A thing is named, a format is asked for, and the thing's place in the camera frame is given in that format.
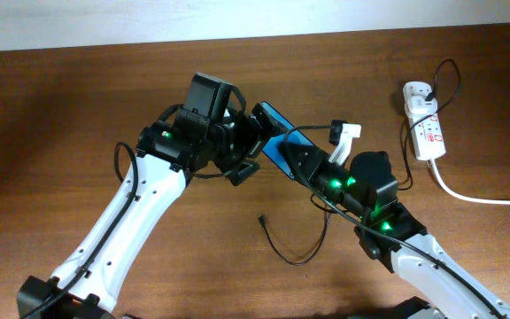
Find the blue Galaxy S25+ smartphone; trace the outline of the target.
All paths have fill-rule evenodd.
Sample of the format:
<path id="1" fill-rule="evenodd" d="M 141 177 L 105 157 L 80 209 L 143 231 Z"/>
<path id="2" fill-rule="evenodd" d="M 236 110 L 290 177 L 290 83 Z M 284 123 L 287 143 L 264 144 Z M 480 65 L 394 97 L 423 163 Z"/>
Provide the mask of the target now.
<path id="1" fill-rule="evenodd" d="M 281 123 L 286 130 L 294 128 L 294 126 L 273 106 L 267 101 L 260 103 L 265 111 Z M 282 154 L 282 143 L 284 141 L 284 133 L 280 133 L 278 136 L 273 136 L 269 139 L 262 152 L 291 180 L 294 179 L 294 175 L 287 163 L 285 156 Z M 288 141 L 293 144 L 300 145 L 313 145 L 313 143 L 300 131 L 289 134 Z"/>

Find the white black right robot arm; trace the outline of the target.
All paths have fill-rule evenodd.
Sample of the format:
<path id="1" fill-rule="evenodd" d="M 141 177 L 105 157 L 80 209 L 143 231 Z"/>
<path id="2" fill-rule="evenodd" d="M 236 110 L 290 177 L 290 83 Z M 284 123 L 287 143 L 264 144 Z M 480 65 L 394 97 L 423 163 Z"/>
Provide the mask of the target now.
<path id="1" fill-rule="evenodd" d="M 398 200 L 386 152 L 361 152 L 349 167 L 313 144 L 278 146 L 294 179 L 353 222 L 361 248 L 421 292 L 387 318 L 508 318 L 510 305 L 463 269 Z"/>

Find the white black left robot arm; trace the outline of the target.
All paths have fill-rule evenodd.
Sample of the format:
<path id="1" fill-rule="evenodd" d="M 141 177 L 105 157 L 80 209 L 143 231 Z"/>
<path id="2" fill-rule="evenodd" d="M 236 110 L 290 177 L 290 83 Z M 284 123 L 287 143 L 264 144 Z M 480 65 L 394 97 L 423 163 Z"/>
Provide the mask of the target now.
<path id="1" fill-rule="evenodd" d="M 245 111 L 241 91 L 209 74 L 194 74 L 183 103 L 169 106 L 126 149 L 130 166 L 100 218 L 44 281 L 30 276 L 19 289 L 22 318 L 111 316 L 136 256 L 164 212 L 193 178 L 217 177 L 237 186 L 258 169 L 255 158 L 286 128 L 262 105 Z"/>

